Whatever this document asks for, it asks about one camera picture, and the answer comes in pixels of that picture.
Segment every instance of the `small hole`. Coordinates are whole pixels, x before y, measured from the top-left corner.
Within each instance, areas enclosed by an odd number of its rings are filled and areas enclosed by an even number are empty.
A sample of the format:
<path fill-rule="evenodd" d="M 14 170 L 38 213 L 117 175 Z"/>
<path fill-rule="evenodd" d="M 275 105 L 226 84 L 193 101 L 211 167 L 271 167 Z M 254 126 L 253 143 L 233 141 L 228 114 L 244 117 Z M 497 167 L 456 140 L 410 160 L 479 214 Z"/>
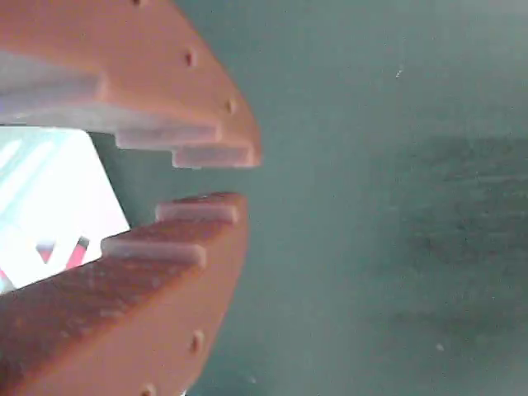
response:
<path fill-rule="evenodd" d="M 204 346 L 205 335 L 201 330 L 196 330 L 192 335 L 191 344 L 189 346 L 189 351 L 196 355 L 201 351 L 201 348 Z"/>
<path fill-rule="evenodd" d="M 235 102 L 234 99 L 229 99 L 225 102 L 225 110 L 227 110 L 229 114 L 234 114 L 237 110 L 237 102 Z"/>
<path fill-rule="evenodd" d="M 196 66 L 196 55 L 192 50 L 189 49 L 186 51 L 183 58 L 185 60 L 185 65 L 188 68 L 194 68 Z"/>
<path fill-rule="evenodd" d="M 158 394 L 156 387 L 152 384 L 146 384 L 139 396 L 156 396 L 156 394 Z"/>

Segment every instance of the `3d printed part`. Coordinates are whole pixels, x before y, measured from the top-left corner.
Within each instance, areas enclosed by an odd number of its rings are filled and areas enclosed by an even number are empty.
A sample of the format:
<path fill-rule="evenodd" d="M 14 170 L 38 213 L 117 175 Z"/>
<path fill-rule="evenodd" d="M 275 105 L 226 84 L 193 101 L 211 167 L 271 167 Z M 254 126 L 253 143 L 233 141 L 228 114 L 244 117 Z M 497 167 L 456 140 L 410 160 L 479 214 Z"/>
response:
<path fill-rule="evenodd" d="M 107 132 L 177 167 L 252 167 L 257 123 L 170 0 L 2 1 L 0 124 Z"/>
<path fill-rule="evenodd" d="M 229 305 L 246 201 L 161 204 L 158 222 L 106 239 L 103 258 L 0 298 L 0 394 L 181 394 Z"/>

